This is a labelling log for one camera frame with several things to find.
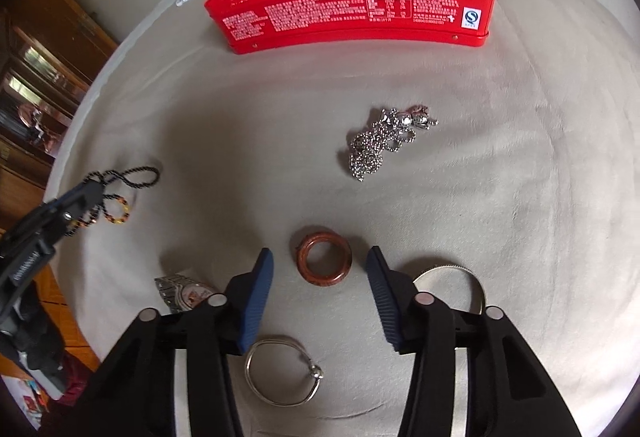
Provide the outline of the brown wooden cabinet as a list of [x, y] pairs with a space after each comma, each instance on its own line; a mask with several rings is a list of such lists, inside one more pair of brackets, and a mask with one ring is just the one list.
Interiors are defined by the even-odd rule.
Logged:
[[39, 205], [61, 142], [118, 43], [76, 0], [1, 0], [1, 228]]

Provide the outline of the thin silver bangle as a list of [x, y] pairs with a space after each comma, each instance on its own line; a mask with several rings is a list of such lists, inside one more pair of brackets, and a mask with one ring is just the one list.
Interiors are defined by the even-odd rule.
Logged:
[[316, 397], [324, 372], [295, 339], [271, 336], [250, 346], [244, 377], [248, 389], [266, 405], [298, 408]]

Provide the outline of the wide silver bangle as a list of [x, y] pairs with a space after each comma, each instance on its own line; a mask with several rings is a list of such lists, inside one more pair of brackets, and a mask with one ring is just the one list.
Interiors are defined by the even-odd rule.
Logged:
[[419, 292], [431, 293], [453, 309], [480, 315], [485, 310], [486, 293], [471, 269], [442, 264], [427, 269], [413, 280]]

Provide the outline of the silver metal wristwatch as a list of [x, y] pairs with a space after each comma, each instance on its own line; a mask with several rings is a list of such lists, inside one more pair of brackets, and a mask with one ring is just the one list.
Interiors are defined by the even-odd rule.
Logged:
[[214, 287], [186, 275], [164, 275], [154, 279], [158, 294], [171, 313], [192, 310], [209, 296], [217, 294]]

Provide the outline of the beige bed sheet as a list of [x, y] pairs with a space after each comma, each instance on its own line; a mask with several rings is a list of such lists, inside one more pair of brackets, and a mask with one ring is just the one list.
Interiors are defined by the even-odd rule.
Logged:
[[105, 356], [154, 279], [216, 287], [263, 247], [260, 331], [301, 342], [319, 394], [276, 409], [231, 364], [250, 436], [393, 436], [412, 360], [388, 345], [363, 260], [480, 279], [582, 435], [639, 375], [639, 42], [597, 0], [497, 0], [480, 48], [336, 42], [235, 55], [202, 0], [161, 2], [73, 120], [47, 194], [151, 164], [122, 226], [65, 240], [54, 274]]

